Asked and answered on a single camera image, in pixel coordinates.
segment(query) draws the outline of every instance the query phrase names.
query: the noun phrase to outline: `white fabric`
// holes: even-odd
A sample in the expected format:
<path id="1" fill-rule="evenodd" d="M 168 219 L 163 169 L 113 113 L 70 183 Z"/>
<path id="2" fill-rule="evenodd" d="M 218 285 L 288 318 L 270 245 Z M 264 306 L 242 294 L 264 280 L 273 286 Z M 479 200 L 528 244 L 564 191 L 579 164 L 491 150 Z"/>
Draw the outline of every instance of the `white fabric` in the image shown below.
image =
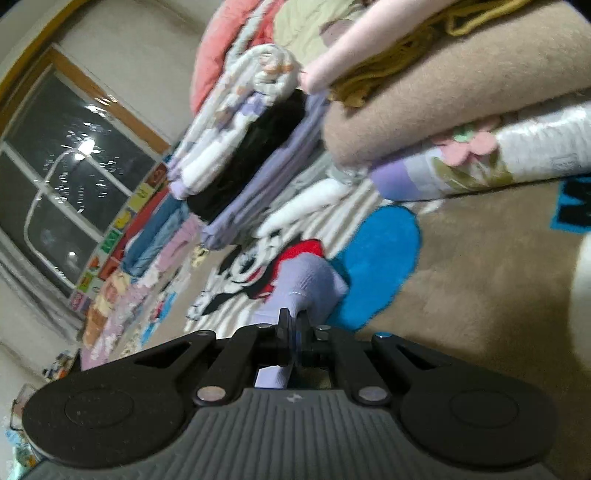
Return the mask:
<path id="1" fill-rule="evenodd" d="M 305 189 L 283 207 L 269 215 L 257 229 L 256 238 L 263 238 L 275 230 L 290 225 L 323 207 L 337 204 L 354 189 L 335 179 L 324 179 Z"/>

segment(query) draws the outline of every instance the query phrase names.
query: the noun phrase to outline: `wall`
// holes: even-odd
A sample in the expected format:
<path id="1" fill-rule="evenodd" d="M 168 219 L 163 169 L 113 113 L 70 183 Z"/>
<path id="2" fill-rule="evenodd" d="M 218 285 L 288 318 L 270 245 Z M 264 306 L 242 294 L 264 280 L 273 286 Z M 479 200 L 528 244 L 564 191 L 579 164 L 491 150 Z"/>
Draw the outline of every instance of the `wall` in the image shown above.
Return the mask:
<path id="1" fill-rule="evenodd" d="M 200 25 L 202 28 L 207 25 L 222 0 L 160 0 L 170 8 Z"/>
<path id="2" fill-rule="evenodd" d="M 63 53 L 169 143 L 191 121 L 202 31 L 150 0 L 102 0 L 59 40 Z"/>
<path id="3" fill-rule="evenodd" d="M 23 368 L 18 360 L 0 346 L 0 420 L 2 420 L 2 438 L 0 438 L 0 478 L 6 479 L 7 466 L 12 461 L 12 447 L 4 438 L 5 421 L 8 422 L 13 399 L 25 383 L 40 388 L 44 381 L 33 376 Z"/>
<path id="4" fill-rule="evenodd" d="M 0 20 L 0 80 L 70 0 L 20 0 Z"/>
<path id="5" fill-rule="evenodd" d="M 0 346 L 13 350 L 38 375 L 60 352 L 72 348 L 59 334 L 42 325 L 3 280 L 0 280 L 0 305 Z"/>

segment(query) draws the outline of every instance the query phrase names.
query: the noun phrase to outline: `brown blanket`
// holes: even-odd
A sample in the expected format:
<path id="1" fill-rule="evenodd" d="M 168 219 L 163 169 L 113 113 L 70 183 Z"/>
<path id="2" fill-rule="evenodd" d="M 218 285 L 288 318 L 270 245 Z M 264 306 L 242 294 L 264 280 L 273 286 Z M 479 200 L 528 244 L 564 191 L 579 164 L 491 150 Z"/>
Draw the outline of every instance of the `brown blanket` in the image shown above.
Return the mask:
<path id="1" fill-rule="evenodd" d="M 445 40 L 363 108 L 331 105 L 324 139 L 335 161 L 367 164 L 472 120 L 591 86 L 591 24 L 564 1 Z"/>

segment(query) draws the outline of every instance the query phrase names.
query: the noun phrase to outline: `lavender sock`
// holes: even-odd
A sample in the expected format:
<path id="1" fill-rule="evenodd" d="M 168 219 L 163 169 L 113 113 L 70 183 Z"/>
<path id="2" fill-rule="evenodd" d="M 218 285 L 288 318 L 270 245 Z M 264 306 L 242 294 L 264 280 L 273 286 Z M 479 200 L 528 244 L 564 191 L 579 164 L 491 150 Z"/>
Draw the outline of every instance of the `lavender sock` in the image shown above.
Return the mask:
<path id="1" fill-rule="evenodd" d="M 310 324 L 321 325 L 348 291 L 345 281 L 324 258 L 303 253 L 281 264 L 275 290 L 250 323 L 276 324 L 279 311 L 287 308 L 292 317 L 306 310 Z M 290 373 L 291 366 L 261 368 L 255 386 L 285 388 Z"/>

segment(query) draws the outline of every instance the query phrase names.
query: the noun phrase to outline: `cartoon character rug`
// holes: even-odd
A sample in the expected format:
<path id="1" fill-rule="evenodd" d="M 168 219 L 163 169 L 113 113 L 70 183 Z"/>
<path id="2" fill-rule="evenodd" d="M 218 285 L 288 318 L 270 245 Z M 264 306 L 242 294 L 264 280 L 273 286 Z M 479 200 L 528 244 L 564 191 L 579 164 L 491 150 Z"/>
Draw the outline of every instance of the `cartoon character rug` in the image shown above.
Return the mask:
<path id="1" fill-rule="evenodd" d="M 232 335 L 282 261 L 320 255 L 349 284 L 331 323 L 360 338 L 394 332 L 539 386 L 560 415 L 549 466 L 589 480 L 589 187 L 569 179 L 394 206 L 361 184 L 338 206 L 220 254 L 147 346 L 199 329 Z"/>

